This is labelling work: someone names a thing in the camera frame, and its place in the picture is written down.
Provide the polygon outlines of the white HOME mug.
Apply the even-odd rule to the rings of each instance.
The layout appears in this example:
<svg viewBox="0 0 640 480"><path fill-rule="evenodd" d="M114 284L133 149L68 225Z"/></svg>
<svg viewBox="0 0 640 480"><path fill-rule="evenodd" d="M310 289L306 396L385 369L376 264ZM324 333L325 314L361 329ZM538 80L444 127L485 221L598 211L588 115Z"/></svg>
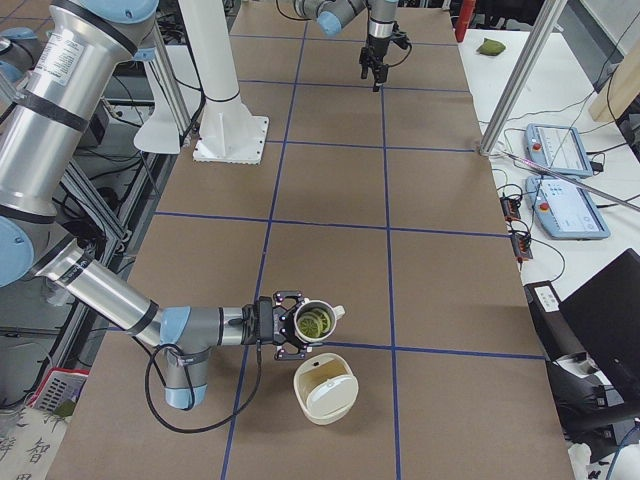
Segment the white HOME mug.
<svg viewBox="0 0 640 480"><path fill-rule="evenodd" d="M308 310L314 309L314 308L321 308L323 310L326 310L329 313L329 315L331 317L331 320L332 320L331 330L329 331L329 333L327 335L325 335L323 337L320 337L320 338L310 338L310 337L307 337L307 336L301 334L299 329L298 329L298 325L297 325L297 321L298 321L299 316L302 313L304 313L304 312L306 312ZM341 306L341 305L331 306L330 304L328 304L328 303L326 303L324 301L321 301L321 300L309 300L309 301L306 301L294 313L293 322L294 322L295 333L300 339L302 339L302 340L304 340L306 342L314 343L314 342L324 341L334 333L338 321L342 319L342 317L345 315L345 313L346 313L345 308L343 306Z"/></svg>

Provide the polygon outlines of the cream waste bin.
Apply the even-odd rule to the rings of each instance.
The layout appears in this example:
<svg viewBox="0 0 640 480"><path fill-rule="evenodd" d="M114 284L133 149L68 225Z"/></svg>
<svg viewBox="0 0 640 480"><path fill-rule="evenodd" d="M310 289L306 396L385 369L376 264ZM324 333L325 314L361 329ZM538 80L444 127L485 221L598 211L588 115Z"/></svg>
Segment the cream waste bin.
<svg viewBox="0 0 640 480"><path fill-rule="evenodd" d="M293 387L305 417L320 426L343 418L359 393L358 379L335 353L319 354L302 363L294 374Z"/></svg>

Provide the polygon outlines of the red cylinder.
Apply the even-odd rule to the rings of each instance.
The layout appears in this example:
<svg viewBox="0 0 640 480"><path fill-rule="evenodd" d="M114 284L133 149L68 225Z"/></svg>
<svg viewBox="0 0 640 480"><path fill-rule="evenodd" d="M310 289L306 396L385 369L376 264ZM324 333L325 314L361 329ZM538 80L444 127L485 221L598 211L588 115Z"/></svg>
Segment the red cylinder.
<svg viewBox="0 0 640 480"><path fill-rule="evenodd" d="M455 39L458 43L464 41L466 31L475 12L476 0L463 0L460 6L459 15L454 27Z"/></svg>

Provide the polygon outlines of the green cloth pouch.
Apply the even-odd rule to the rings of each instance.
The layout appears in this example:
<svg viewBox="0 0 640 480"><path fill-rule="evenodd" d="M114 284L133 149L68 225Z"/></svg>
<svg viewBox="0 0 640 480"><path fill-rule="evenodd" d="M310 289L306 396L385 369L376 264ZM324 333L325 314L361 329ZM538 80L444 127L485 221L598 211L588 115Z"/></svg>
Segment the green cloth pouch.
<svg viewBox="0 0 640 480"><path fill-rule="evenodd" d="M505 50L506 45L502 42L490 38L485 38L476 49L476 52L480 55L495 57L500 55Z"/></svg>

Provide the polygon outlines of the far blue teach pendant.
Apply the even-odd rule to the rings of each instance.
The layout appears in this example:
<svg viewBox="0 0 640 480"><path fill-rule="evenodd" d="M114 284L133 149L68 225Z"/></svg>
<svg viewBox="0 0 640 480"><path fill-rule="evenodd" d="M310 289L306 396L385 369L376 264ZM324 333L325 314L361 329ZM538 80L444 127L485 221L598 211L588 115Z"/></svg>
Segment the far blue teach pendant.
<svg viewBox="0 0 640 480"><path fill-rule="evenodd" d="M525 130L529 158L536 164L565 175L591 177L591 166L575 127L529 124Z"/></svg>

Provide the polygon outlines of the blue teach pendant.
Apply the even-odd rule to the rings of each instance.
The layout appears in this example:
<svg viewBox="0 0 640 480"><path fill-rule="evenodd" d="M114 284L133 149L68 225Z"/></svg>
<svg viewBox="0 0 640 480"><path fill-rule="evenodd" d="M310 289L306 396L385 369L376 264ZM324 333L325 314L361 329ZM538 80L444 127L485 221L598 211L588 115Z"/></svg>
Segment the blue teach pendant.
<svg viewBox="0 0 640 480"><path fill-rule="evenodd" d="M610 230L589 194L566 180L532 175L525 193L533 217L543 230L558 240L600 240Z"/></svg>
<svg viewBox="0 0 640 480"><path fill-rule="evenodd" d="M529 158L536 164L565 175L591 177L591 166L575 127L529 124L525 130Z"/></svg>

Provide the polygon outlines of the near blue teach pendant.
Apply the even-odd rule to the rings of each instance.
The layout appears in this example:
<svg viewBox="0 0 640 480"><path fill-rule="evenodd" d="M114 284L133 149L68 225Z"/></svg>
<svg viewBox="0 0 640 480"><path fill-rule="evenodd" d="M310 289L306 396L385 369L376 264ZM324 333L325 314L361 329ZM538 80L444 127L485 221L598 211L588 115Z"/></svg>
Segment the near blue teach pendant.
<svg viewBox="0 0 640 480"><path fill-rule="evenodd" d="M532 175L525 193L533 217L543 230L558 240L600 240L610 230L589 194L566 180Z"/></svg>

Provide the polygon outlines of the black box with label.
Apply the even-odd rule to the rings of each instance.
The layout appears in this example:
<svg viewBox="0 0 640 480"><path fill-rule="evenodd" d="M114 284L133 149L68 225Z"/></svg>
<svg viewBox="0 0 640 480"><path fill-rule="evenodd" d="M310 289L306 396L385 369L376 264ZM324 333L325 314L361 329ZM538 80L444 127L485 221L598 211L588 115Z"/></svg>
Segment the black box with label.
<svg viewBox="0 0 640 480"><path fill-rule="evenodd" d="M584 353L583 345L560 312L560 298L552 283L529 283L524 286L524 292L546 358L555 361L567 355Z"/></svg>

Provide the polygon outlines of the black laptop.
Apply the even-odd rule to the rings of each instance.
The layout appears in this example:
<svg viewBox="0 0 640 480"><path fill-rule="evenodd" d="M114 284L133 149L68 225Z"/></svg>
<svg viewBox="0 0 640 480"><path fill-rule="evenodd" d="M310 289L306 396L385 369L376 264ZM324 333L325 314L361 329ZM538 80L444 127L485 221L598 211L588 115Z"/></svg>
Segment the black laptop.
<svg viewBox="0 0 640 480"><path fill-rule="evenodd" d="M639 254L628 248L560 303L591 358L626 400L639 398Z"/></svg>

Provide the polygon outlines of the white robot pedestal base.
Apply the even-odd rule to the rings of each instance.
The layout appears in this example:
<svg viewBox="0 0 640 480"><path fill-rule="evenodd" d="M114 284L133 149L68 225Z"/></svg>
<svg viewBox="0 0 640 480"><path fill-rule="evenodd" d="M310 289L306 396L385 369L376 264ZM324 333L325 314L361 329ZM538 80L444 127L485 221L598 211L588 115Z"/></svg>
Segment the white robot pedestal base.
<svg viewBox="0 0 640 480"><path fill-rule="evenodd" d="M192 1L182 13L205 95L194 159L259 164L269 119L241 98L223 3Z"/></svg>

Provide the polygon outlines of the aluminium frame post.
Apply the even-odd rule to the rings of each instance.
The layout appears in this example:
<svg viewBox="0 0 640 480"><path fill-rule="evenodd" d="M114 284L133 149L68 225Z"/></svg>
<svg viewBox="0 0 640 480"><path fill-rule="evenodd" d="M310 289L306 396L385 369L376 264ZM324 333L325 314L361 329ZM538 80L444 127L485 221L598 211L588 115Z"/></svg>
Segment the aluminium frame post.
<svg viewBox="0 0 640 480"><path fill-rule="evenodd" d="M479 144L481 155L489 156L494 149L499 135L567 3L567 0L546 0L544 2Z"/></svg>

